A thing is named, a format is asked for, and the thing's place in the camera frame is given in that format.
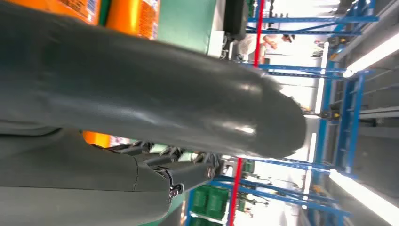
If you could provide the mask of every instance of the metal frame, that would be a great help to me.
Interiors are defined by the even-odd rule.
[[[377,16],[345,16],[345,17],[283,17],[283,18],[263,18],[263,23],[309,23],[309,22],[332,22],[332,23],[360,23],[377,22]],[[257,22],[257,18],[250,17],[248,22]]]
[[[360,119],[379,119],[399,117],[399,106],[360,111]]]
[[[227,188],[227,189],[232,189],[232,187],[233,187],[232,185],[223,183],[221,181],[211,181],[211,182],[209,182],[209,184],[212,186],[218,186],[218,187]],[[314,208],[314,209],[321,210],[321,211],[331,212],[331,213],[333,213],[335,215],[339,215],[339,216],[350,216],[351,215],[347,211],[336,209],[336,208],[333,208],[333,207],[330,207],[327,205],[322,205],[322,204],[315,203],[315,202],[305,201],[302,198],[300,198],[300,199],[288,198],[288,197],[285,197],[282,195],[260,192],[257,190],[244,188],[241,186],[239,187],[239,192],[254,194],[254,195],[271,198],[271,199],[275,199],[275,200],[280,200],[280,201],[284,201],[284,202],[288,202],[288,203],[292,203],[292,204],[296,204],[296,205],[307,206],[309,208]]]
[[[265,0],[259,0],[259,6],[257,7],[256,16],[253,18],[249,18],[249,22],[256,22],[256,28],[247,26],[247,33],[249,34],[257,34],[257,45],[259,46],[260,35],[263,34],[323,34],[323,35],[342,35],[342,36],[356,36],[362,34],[362,28],[366,23],[369,22],[377,22],[379,20],[378,16],[373,16],[373,11],[375,8],[375,0],[370,0],[370,3],[367,4],[366,0],[358,0],[351,6],[348,14],[345,17],[334,17],[334,18],[321,18],[321,17],[306,17],[306,18],[263,18],[263,11],[259,10],[264,7]],[[262,30],[262,23],[306,23],[306,22],[321,22],[327,24],[321,24],[318,26],[313,26],[297,31],[281,31],[281,30]],[[344,28],[347,27],[348,24],[354,24],[354,29],[352,31],[348,31],[347,29],[343,31]],[[336,26],[333,31],[315,31],[316,29],[328,27],[328,26]],[[341,46],[339,51],[336,53],[344,52],[345,49]],[[323,92],[323,101],[322,101],[322,110],[327,110],[330,105],[330,97],[332,96],[332,87],[334,80],[343,80],[344,78],[339,75],[339,73],[346,72],[345,68],[336,68],[335,63],[329,61],[326,68],[321,67],[299,67],[299,66],[288,66],[288,65],[259,65],[259,48],[256,48],[255,51],[255,61],[254,64],[245,64],[245,66],[254,66],[259,67],[265,70],[295,70],[302,73],[283,73],[283,72],[268,72],[269,75],[275,76],[292,76],[292,77],[304,77],[304,78],[324,78],[326,79],[324,85]],[[324,75],[321,75],[321,71],[327,72]],[[324,164],[323,163],[323,150],[326,142],[326,134],[327,134],[327,126],[331,123],[328,123],[326,120],[320,120],[319,127],[319,135],[316,143],[316,151],[315,151],[315,162],[309,163],[306,161],[297,161],[291,159],[264,159],[264,160],[255,160],[262,161],[271,164],[277,164],[287,167],[293,167],[302,170],[312,170],[314,175],[317,175],[314,179],[314,182],[319,182],[318,175],[329,174],[332,169],[341,171],[342,174],[347,176],[352,176],[348,173],[351,172],[351,166],[353,163],[354,151],[356,146],[356,137],[358,134],[358,125],[360,116],[360,107],[362,100],[362,93],[364,91],[364,83],[365,76],[367,74],[372,73],[371,70],[363,70],[358,72],[353,78],[346,79],[346,89],[344,93],[344,99],[342,102],[342,117],[339,122],[339,136],[337,143],[340,146],[339,151],[336,152],[335,164]],[[240,168],[242,165],[242,160],[239,159],[238,167]],[[292,191],[289,189],[283,189],[279,187],[275,187],[272,185],[266,185],[262,183],[250,182],[246,180],[240,179],[240,170],[238,170],[238,174],[235,178],[231,177],[219,177],[214,181],[211,181],[209,184],[214,186],[220,186],[228,189],[232,189],[231,193],[231,210],[229,211],[228,216],[228,225],[232,226],[234,221],[234,211],[235,211],[235,199],[237,198],[237,192],[244,192],[249,194],[256,194],[264,197],[268,197],[271,199],[282,200],[285,202],[293,203],[296,205],[304,205],[309,208],[313,208],[316,210],[322,210],[329,212],[336,216],[336,223],[339,226],[343,226],[347,222],[347,217],[350,216],[350,213],[341,210],[336,205],[336,200],[331,197],[322,197],[315,194],[305,194],[298,191]],[[279,192],[283,195],[269,194],[256,190],[247,189],[241,187],[240,184],[244,185],[252,185],[255,187],[266,187],[268,189],[272,189],[274,191]],[[326,202],[328,205],[321,205],[317,202]],[[190,206],[192,203],[192,195],[188,200],[188,208],[187,208],[187,221],[186,225],[189,224],[190,219]],[[311,217],[311,211],[308,212],[309,220],[312,225],[314,224],[314,220]]]

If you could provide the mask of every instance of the person in white clothing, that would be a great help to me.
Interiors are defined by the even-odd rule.
[[[261,34],[259,44],[260,48],[265,47],[277,49],[279,43],[290,42],[295,39],[295,35],[288,34]],[[247,56],[256,50],[256,34],[247,34],[243,40],[238,44],[238,52],[240,55]],[[264,51],[261,51],[261,58],[264,55]]]

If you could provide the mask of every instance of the metal bolt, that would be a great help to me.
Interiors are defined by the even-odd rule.
[[[206,177],[208,179],[211,179],[215,176],[215,169],[213,167],[208,167],[207,168],[207,173],[206,173]]]

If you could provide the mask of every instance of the fluorescent light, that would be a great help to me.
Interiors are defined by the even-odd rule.
[[[317,115],[313,115],[313,114],[305,114],[303,115],[305,118],[308,119],[319,119],[320,117],[318,117]]]
[[[326,74],[326,67],[327,67],[327,57],[328,57],[328,47],[330,46],[330,43],[327,41],[324,43],[324,49],[323,49],[323,57],[321,59],[321,72],[320,74]],[[323,99],[323,91],[324,91],[324,79],[319,79],[319,87],[317,89],[317,97],[316,97],[316,109],[315,113],[320,114],[321,111],[321,101]]]
[[[323,91],[324,91],[324,79],[319,79],[319,87],[317,88],[317,97],[316,97],[316,109],[315,113],[320,114],[321,111],[321,100],[323,98]]]
[[[308,162],[309,163],[313,163],[314,162],[314,151],[316,149],[316,138],[317,138],[317,134],[316,133],[312,133],[311,145],[310,145],[310,149],[309,149],[309,158],[308,158]]]
[[[372,64],[380,61],[381,59],[392,54],[399,49],[399,33],[392,38],[385,41],[383,44],[379,45],[377,48],[373,49],[371,52],[364,55],[362,58],[357,60],[355,63],[351,64],[347,71],[343,74],[345,78],[351,77],[354,73],[364,70],[371,66]]]
[[[306,171],[305,189],[303,190],[303,193],[305,193],[305,194],[309,194],[309,192],[310,192],[311,177],[312,177],[312,171],[311,170]]]
[[[399,226],[398,207],[336,170],[331,170],[330,178],[386,222],[393,226]]]
[[[327,67],[327,58],[328,58],[328,47],[330,46],[330,43],[326,41],[324,43],[324,48],[323,48],[323,57],[321,58],[321,68],[325,69]]]
[[[236,130],[242,131],[244,133],[253,134],[255,130],[251,127],[237,127]]]

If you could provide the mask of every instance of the blue metal shelving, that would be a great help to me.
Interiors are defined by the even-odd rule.
[[[343,17],[333,18],[322,18],[322,17],[305,17],[305,18],[263,18],[263,23],[308,23],[308,22],[320,22],[326,23],[318,26],[313,26],[296,31],[282,31],[282,30],[261,30],[263,34],[323,34],[323,35],[340,35],[340,36],[354,36],[361,35],[361,29],[365,24],[370,22],[377,22],[378,17],[374,16],[375,0],[356,0],[351,5],[348,12]],[[249,18],[249,22],[258,22],[259,18],[258,10],[256,11],[256,17]],[[332,31],[315,31],[319,28],[335,26]],[[257,29],[254,27],[247,27],[247,33],[256,34]],[[335,53],[339,53],[344,48],[343,45],[339,45]],[[266,162],[270,164],[276,164],[286,167],[297,168],[301,170],[311,170],[313,172],[313,184],[320,182],[321,174],[329,174],[331,170],[337,170],[341,174],[348,177],[351,175],[351,169],[353,166],[353,158],[356,148],[358,126],[359,126],[359,114],[361,110],[362,94],[364,91],[365,76],[372,73],[371,70],[363,70],[357,72],[354,76],[349,79],[345,79],[342,73],[346,72],[345,68],[337,68],[337,63],[333,61],[327,62],[326,68],[321,67],[300,67],[300,66],[289,66],[289,65],[258,65],[263,70],[293,70],[296,72],[267,72],[269,75],[274,76],[292,76],[292,77],[304,77],[304,78],[323,78],[324,91],[323,99],[321,104],[321,110],[327,111],[331,104],[331,97],[333,95],[332,84],[333,81],[343,80],[344,92],[343,99],[338,101],[341,103],[341,114],[338,123],[338,137],[336,141],[336,149],[333,163],[325,163],[324,159],[324,146],[327,141],[327,128],[329,125],[336,125],[335,122],[329,123],[326,119],[320,119],[318,137],[315,148],[314,162],[298,161],[291,159],[256,159],[255,161]],[[232,189],[233,185],[231,182],[234,181],[232,177],[220,176],[209,184],[213,186],[223,187]],[[270,194],[265,192],[257,191],[256,189],[248,189],[240,186],[239,191],[248,194],[255,194],[270,199],[281,200],[284,202],[293,203],[296,205],[307,206],[308,218],[310,224],[315,225],[314,212],[313,210],[320,210],[325,214],[326,225],[344,225],[344,219],[350,216],[350,213],[341,210],[337,205],[337,200],[320,196],[312,193],[303,193],[285,188],[279,188],[268,184],[250,182],[241,179],[240,185],[248,185],[254,187],[263,187],[271,189],[277,192],[277,194]],[[187,220],[186,225],[190,223],[190,211],[192,204],[192,192],[188,199],[187,208]]]

